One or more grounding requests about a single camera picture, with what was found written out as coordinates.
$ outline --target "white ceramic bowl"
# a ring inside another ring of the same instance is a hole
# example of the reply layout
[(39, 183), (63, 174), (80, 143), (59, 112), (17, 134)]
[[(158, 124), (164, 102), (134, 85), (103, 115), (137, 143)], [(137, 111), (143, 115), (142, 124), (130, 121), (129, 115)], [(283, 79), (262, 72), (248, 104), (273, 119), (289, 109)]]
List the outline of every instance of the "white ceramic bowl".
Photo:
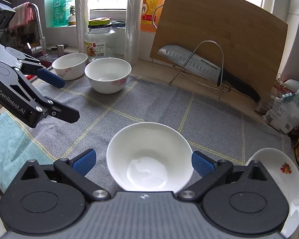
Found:
[(119, 58), (100, 58), (89, 63), (85, 75), (94, 90), (99, 93), (115, 93), (124, 88), (131, 65)]
[(289, 215), (281, 230), (281, 234), (288, 238), (299, 225), (299, 171), (288, 156), (274, 148), (260, 149), (246, 165), (251, 160), (262, 162), (289, 203)]
[(56, 59), (52, 67), (63, 80), (74, 80), (84, 74), (87, 59), (88, 56), (83, 53), (67, 54)]
[(176, 130), (163, 124), (129, 125), (110, 141), (107, 167), (126, 191), (181, 190), (190, 180), (192, 149)]

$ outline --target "blue gripper pad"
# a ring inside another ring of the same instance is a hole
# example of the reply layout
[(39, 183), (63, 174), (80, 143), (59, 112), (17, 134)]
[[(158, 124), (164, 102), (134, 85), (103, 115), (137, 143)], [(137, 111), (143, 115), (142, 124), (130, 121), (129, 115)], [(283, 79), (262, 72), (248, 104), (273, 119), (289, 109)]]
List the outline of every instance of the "blue gripper pad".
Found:
[(76, 158), (72, 159), (73, 165), (72, 168), (85, 176), (96, 164), (96, 152), (93, 149), (89, 149), (90, 151), (83, 153), (84, 155), (80, 157), (78, 160)]
[(216, 165), (216, 161), (202, 154), (201, 152), (193, 152), (192, 166), (200, 174), (201, 177), (205, 177), (208, 173), (215, 170)]
[(63, 88), (65, 86), (65, 81), (62, 78), (44, 68), (37, 69), (34, 74), (56, 88)]

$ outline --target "wooden cutting board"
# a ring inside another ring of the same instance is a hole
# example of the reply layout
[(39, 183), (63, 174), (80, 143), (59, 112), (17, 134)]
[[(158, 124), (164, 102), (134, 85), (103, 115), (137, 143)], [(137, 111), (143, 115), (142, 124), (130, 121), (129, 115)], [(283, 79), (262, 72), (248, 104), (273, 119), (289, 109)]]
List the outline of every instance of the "wooden cutting board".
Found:
[[(168, 44), (190, 51), (203, 40), (217, 42), (224, 52), (224, 68), (251, 85), (266, 101), (276, 83), (288, 25), (245, 0), (165, 0), (150, 57)], [(221, 52), (203, 44), (199, 56), (221, 66)]]

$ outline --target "small potted plant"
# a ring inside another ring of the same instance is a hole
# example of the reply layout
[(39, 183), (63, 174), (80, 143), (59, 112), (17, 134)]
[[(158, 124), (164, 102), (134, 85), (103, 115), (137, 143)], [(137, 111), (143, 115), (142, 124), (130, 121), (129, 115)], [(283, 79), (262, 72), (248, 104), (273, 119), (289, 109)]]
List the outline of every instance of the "small potted plant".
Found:
[(75, 6), (71, 5), (70, 6), (70, 16), (69, 16), (69, 26), (75, 25), (76, 24), (76, 19), (75, 19)]

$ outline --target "hanging dish towel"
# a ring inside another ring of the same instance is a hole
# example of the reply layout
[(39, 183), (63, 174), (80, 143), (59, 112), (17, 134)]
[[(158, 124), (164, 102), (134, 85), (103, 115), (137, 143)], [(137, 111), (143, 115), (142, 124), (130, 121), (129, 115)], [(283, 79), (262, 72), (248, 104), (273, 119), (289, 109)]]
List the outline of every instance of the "hanging dish towel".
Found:
[(29, 4), (30, 2), (26, 2), (13, 8), (16, 14), (9, 23), (9, 29), (25, 26), (33, 20), (33, 12)]

